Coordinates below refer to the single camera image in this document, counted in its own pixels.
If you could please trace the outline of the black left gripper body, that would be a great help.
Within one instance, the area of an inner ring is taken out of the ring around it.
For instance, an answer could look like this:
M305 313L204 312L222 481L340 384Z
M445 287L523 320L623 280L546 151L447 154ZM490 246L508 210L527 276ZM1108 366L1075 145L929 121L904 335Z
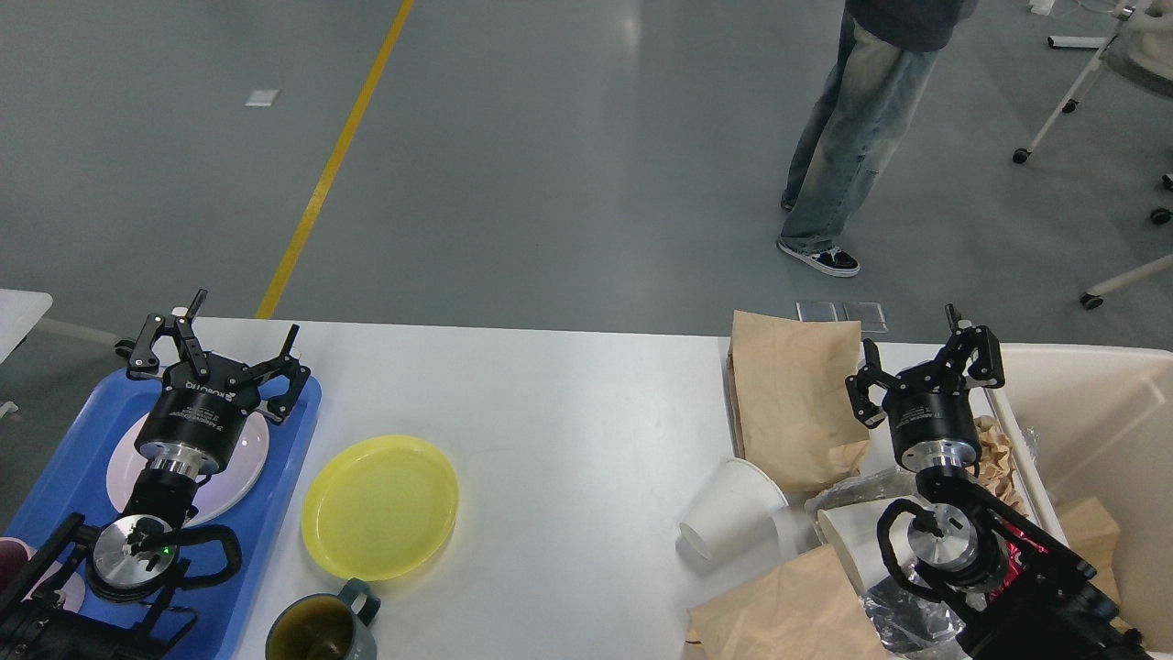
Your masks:
M259 406L258 381L248 365L210 359L208 379L189 362L170 365L160 377L163 392L135 438L149 467L179 464L181 475L218 475L228 467L248 416Z

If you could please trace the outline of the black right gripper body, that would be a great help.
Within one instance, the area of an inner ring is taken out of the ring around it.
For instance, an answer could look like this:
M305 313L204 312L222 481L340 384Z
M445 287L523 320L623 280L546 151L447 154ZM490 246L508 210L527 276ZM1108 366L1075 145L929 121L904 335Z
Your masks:
M979 463L979 434L960 370L914 365L884 394L893 460L910 472L930 467L971 468Z

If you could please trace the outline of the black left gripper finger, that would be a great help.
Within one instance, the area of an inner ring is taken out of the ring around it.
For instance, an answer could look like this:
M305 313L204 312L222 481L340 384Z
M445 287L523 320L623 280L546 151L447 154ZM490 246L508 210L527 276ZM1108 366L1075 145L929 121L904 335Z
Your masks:
M232 404L245 414L260 413L274 424L282 424L289 419L293 406L301 397L301 390L308 383L311 373L292 354L298 333L299 326L291 325L289 335L282 343L282 351L276 358L258 365L242 365L238 370L230 373L228 393L232 396ZM289 388L274 397L264 400L259 390L263 385L274 379L285 379Z
M169 313L165 317L148 317L134 342L121 341L116 343L116 354L126 358L126 376L131 380L162 379L160 376L160 358L155 354L154 346L162 336L167 336L171 339L176 351L179 352L179 362L192 368L195 380L206 383L211 377L210 359L203 351L197 335L194 334L194 318L201 312L201 306L206 297L208 290L197 290L192 302L187 306L187 312L182 314Z

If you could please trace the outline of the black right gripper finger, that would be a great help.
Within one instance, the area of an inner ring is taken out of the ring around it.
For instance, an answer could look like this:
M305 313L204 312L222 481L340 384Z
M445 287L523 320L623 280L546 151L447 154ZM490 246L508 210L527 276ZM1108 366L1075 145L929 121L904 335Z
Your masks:
M887 417L887 413L872 401L872 386L880 386L884 392L895 388L895 377L882 368L880 351L874 341L862 341L863 361L861 367L845 379L850 409L857 422L867 429L876 429Z
M944 305L950 336L930 360L927 385L931 392L1001 389L1005 370L1001 341L986 325L975 325L952 304Z

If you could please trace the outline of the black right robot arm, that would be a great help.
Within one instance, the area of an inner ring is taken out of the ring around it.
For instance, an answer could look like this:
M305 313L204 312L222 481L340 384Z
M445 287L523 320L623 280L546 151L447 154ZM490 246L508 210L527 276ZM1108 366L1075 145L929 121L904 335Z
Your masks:
M889 577L960 615L957 642L972 659L1145 659L1141 633L1114 628L1118 607L1093 585L1096 569L979 484L969 392L1005 383L1001 342L955 306L945 314L950 334L931 360L893 375L866 339L845 380L855 419L888 423L893 460L920 494L879 517Z

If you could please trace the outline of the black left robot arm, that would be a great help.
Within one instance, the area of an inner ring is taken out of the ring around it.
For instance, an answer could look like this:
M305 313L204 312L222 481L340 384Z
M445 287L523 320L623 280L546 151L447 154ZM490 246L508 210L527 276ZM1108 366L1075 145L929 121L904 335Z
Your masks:
M184 313L147 318L115 352L131 380L160 381L135 447L144 460L131 494L101 526L73 512L4 588L5 659L160 659L201 620L169 640L154 637L179 590L213 588L243 566L238 535L194 525L194 498L224 472L248 419L282 424L311 372L293 354L297 325L278 355L246 365L205 351L194 334L208 292Z

